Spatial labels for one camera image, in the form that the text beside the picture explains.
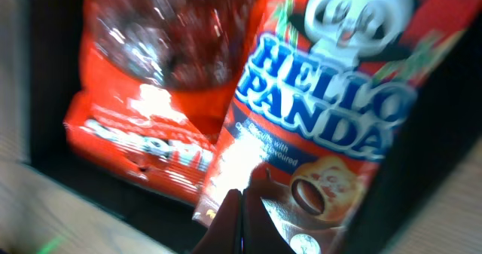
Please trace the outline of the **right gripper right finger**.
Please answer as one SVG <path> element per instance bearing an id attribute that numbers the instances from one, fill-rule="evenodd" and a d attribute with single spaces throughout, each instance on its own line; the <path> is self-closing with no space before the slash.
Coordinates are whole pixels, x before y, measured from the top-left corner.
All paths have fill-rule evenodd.
<path id="1" fill-rule="evenodd" d="M 294 254 L 251 188 L 243 191 L 242 225 L 243 254 Z"/>

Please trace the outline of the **dark green gift box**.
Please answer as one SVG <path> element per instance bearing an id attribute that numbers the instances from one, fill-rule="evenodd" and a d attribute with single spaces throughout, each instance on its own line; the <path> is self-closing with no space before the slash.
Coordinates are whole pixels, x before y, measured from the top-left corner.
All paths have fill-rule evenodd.
<path id="1" fill-rule="evenodd" d="M 74 155 L 63 118 L 80 89 L 78 53 L 83 0 L 27 0 L 30 28 L 32 166 L 137 231 L 178 253 L 205 234 L 192 209 L 131 185 Z M 455 50 L 423 87 L 378 173 L 374 189 L 352 222 L 344 253 L 391 252 L 427 220 L 436 192 L 481 145 L 481 22 L 475 20 Z"/>

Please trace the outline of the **red dried fruit bag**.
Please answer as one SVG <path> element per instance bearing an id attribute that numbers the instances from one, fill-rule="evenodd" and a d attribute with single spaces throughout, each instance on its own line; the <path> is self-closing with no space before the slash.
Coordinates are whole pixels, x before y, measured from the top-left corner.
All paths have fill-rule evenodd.
<path id="1" fill-rule="evenodd" d="M 79 154 L 195 204 L 266 0 L 84 0 Z"/>

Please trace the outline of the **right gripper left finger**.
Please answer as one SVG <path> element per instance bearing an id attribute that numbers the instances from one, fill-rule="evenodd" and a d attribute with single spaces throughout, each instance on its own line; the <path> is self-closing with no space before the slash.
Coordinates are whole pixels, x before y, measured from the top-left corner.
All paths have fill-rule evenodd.
<path id="1" fill-rule="evenodd" d="M 192 254 L 241 254 L 242 194 L 229 190 L 212 224 Z"/>

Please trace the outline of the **red Hello Panda box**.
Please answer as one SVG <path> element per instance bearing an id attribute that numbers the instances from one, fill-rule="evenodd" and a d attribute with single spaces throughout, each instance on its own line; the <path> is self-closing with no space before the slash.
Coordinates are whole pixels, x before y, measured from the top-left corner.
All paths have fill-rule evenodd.
<path id="1" fill-rule="evenodd" d="M 194 219 L 253 188 L 295 252 L 330 253 L 481 0 L 260 2 Z"/>

